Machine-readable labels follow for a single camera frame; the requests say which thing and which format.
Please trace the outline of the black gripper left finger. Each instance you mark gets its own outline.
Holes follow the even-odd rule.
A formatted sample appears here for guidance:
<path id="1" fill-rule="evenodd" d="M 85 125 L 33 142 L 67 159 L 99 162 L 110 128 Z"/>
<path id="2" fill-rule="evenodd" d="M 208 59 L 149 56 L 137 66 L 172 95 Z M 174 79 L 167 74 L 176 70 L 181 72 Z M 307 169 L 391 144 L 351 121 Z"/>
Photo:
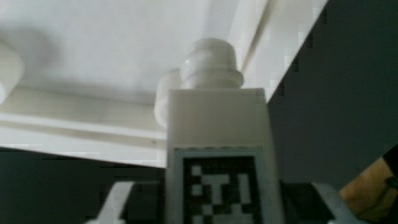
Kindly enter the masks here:
<path id="1" fill-rule="evenodd" d="M 83 224 L 126 224 L 121 215 L 133 186 L 133 181 L 113 183 L 97 216 Z"/>

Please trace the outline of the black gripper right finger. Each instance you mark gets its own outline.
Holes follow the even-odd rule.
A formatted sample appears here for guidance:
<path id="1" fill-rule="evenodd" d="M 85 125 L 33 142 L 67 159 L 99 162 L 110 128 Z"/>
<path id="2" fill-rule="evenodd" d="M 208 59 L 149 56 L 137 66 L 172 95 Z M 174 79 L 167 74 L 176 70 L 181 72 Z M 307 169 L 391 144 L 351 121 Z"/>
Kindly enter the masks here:
<path id="1" fill-rule="evenodd" d="M 334 187 L 323 183 L 312 183 L 312 186 L 334 216 L 327 224 L 369 224 L 357 219 Z"/>

